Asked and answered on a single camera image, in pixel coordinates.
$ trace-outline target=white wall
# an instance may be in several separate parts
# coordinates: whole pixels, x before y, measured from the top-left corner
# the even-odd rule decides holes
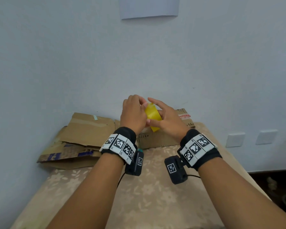
[[[119,118],[130,94],[186,108],[247,171],[286,169],[286,0],[180,0],[119,20],[117,0],[0,0],[0,228],[48,173],[35,161],[73,112]],[[275,143],[255,145],[260,129]]]

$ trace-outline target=hand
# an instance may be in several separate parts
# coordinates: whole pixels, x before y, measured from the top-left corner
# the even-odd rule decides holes
[[[160,100],[156,100],[150,97],[148,98],[148,100],[162,109],[158,110],[162,121],[147,119],[146,123],[149,126],[158,127],[162,129],[165,133],[167,133],[180,143],[180,141],[186,135],[188,130],[190,130],[190,128],[182,122],[182,119],[180,119],[180,117],[172,107],[166,105]]]
[[[138,95],[129,96],[123,102],[121,127],[128,127],[138,135],[145,127],[147,101]]]

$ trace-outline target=forearm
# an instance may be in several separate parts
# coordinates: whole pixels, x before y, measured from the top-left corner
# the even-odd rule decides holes
[[[286,229],[286,213],[223,159],[209,160],[198,172],[227,229]]]
[[[103,154],[47,229],[105,228],[123,165],[119,156]]]

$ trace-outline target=white switch plate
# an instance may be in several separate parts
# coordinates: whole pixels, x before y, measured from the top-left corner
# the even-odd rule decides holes
[[[228,135],[226,147],[239,147],[242,146],[245,139],[244,132],[231,133]]]
[[[256,145],[271,144],[275,140],[277,134],[278,134],[277,129],[261,130],[259,132],[255,144]]]

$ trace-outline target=yellow tape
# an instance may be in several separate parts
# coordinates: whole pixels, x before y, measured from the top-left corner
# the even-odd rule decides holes
[[[158,110],[156,109],[156,106],[153,103],[149,103],[145,109],[145,113],[147,115],[148,119],[152,119],[152,120],[157,120],[157,121],[161,121],[162,118],[158,112]],[[160,128],[157,127],[151,127],[153,132],[158,131]]]

